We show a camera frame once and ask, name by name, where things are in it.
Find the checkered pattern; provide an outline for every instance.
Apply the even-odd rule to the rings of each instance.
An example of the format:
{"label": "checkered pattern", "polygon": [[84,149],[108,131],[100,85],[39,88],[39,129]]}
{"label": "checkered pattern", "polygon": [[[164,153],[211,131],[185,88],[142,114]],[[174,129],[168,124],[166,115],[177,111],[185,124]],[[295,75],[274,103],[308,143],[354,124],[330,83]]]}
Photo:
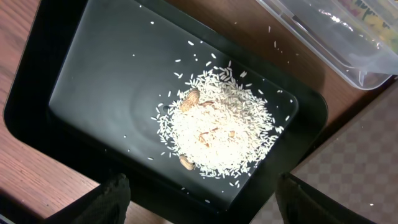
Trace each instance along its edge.
{"label": "checkered pattern", "polygon": [[[398,223],[398,88],[294,175],[376,223]],[[252,223],[283,223],[274,196]]]}

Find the wood grain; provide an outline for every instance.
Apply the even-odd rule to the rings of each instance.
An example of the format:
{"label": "wood grain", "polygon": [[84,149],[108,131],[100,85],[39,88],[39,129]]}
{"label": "wood grain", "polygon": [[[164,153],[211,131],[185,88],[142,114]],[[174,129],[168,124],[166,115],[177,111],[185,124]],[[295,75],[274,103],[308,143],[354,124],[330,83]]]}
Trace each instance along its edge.
{"label": "wood grain", "polygon": [[[368,92],[349,86],[255,0],[169,2],[319,91],[330,109],[325,136],[352,118],[387,86]],[[38,3],[39,0],[0,2],[1,111]],[[268,33],[268,26],[271,26],[271,33]],[[279,51],[274,48],[274,41],[277,41]],[[13,138],[4,125],[2,114],[0,116],[0,194],[7,194],[38,217],[45,218],[98,185]],[[163,222],[157,215],[133,203],[127,212],[126,223]]]}

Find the clear plastic container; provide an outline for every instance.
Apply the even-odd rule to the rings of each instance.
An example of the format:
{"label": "clear plastic container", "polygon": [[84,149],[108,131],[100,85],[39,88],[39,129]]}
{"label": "clear plastic container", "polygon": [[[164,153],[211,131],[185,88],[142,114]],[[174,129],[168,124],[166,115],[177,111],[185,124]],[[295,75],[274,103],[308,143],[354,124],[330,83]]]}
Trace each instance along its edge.
{"label": "clear plastic container", "polygon": [[362,90],[398,75],[393,0],[257,0],[347,82]]}

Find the pile of rice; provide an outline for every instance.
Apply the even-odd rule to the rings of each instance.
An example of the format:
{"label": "pile of rice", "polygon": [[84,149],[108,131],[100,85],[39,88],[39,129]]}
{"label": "pile of rice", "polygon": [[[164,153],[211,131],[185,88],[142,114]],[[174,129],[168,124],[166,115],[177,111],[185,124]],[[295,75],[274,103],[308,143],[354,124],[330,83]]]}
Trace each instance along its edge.
{"label": "pile of rice", "polygon": [[[274,126],[267,101],[239,86],[229,67],[215,71],[220,73],[203,71],[186,83],[190,89],[178,91],[180,99],[158,120],[158,134],[166,144],[172,139],[168,148],[195,163],[202,176],[237,177],[266,157],[277,136],[268,135]],[[180,105],[194,88],[199,102],[182,112]]]}

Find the black tray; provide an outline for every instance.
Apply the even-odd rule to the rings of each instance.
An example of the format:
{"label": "black tray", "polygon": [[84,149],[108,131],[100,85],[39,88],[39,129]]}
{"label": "black tray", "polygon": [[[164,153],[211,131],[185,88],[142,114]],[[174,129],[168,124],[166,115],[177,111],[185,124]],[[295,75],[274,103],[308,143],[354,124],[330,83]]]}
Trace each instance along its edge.
{"label": "black tray", "polygon": [[[247,223],[271,195],[276,175],[298,163],[325,124],[323,98],[166,2],[138,2],[143,6],[92,0],[80,21],[85,2],[43,0],[6,105],[7,127],[21,141],[98,182],[125,173],[132,200],[172,222]],[[62,12],[68,9],[73,12]],[[173,99],[167,92],[175,96],[185,90],[189,74],[199,74],[211,53],[217,56],[211,66],[232,59],[236,77],[248,71],[240,81],[253,83],[256,94],[257,88],[263,90],[279,125],[291,122],[252,177],[239,177],[240,189],[231,188],[229,179],[202,180],[176,157],[161,157],[167,149],[150,120],[158,103]],[[38,74],[28,75],[32,71]],[[174,71],[184,78],[176,82]]]}

